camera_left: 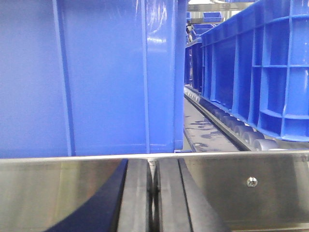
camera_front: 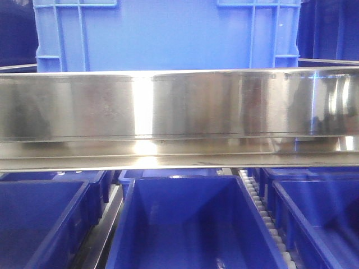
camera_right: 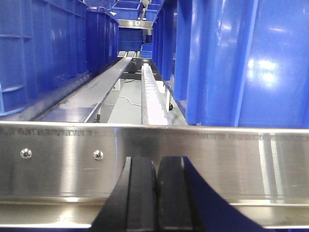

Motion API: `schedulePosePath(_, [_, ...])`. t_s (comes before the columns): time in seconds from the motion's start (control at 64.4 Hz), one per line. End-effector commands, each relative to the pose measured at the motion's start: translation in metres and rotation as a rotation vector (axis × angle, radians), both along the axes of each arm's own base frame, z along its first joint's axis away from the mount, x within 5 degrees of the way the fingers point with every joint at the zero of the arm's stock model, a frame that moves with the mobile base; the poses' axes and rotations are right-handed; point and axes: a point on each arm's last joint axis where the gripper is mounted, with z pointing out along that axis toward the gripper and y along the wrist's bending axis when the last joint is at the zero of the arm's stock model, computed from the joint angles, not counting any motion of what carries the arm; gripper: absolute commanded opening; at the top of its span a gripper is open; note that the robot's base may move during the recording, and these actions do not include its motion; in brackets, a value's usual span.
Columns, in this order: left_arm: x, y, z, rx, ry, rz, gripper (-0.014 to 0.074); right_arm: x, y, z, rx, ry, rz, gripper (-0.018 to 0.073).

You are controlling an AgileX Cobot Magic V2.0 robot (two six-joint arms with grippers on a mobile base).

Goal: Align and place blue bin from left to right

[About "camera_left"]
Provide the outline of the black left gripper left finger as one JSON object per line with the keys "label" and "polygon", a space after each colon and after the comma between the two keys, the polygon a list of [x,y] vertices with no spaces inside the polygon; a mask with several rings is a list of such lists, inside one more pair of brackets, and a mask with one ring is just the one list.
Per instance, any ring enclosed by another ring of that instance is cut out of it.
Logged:
{"label": "black left gripper left finger", "polygon": [[98,191],[50,232],[147,232],[150,169],[143,159],[123,159]]}

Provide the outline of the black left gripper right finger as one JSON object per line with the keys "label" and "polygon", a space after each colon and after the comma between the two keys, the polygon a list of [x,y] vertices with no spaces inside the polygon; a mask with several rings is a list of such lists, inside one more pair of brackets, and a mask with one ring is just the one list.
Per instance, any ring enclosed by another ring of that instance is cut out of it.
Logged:
{"label": "black left gripper right finger", "polygon": [[155,232],[229,232],[197,187],[183,159],[156,162]]}

